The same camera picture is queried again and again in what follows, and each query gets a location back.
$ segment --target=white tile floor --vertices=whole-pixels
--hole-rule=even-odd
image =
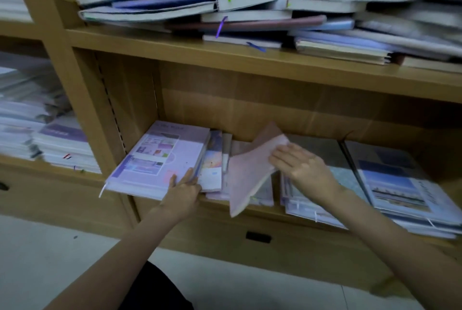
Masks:
[[[39,310],[116,242],[0,215],[0,309]],[[421,310],[353,288],[158,249],[149,259],[197,310]]]

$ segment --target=forearm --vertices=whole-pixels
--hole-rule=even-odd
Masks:
[[[118,309],[149,256],[177,222],[166,209],[154,208],[45,309]]]
[[[462,266],[345,190],[324,208],[357,235],[427,309],[460,309]]]

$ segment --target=hand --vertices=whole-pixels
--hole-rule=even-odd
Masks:
[[[321,206],[345,189],[320,157],[297,144],[278,146],[269,162],[289,177],[307,198]]]
[[[186,219],[197,208],[199,202],[197,196],[202,187],[197,184],[197,177],[193,178],[193,168],[189,168],[183,178],[177,183],[176,175],[170,178],[169,190],[165,195],[160,207],[166,209],[178,221]]]

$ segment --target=pink paper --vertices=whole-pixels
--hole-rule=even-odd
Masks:
[[[228,166],[228,187],[230,191],[230,215],[240,214],[249,204],[250,198],[276,170],[268,158],[279,144],[289,140],[276,126],[269,123],[246,147],[245,152],[230,158]]]

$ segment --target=black pants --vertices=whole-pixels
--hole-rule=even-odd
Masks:
[[[119,310],[194,310],[169,278],[146,262]]]

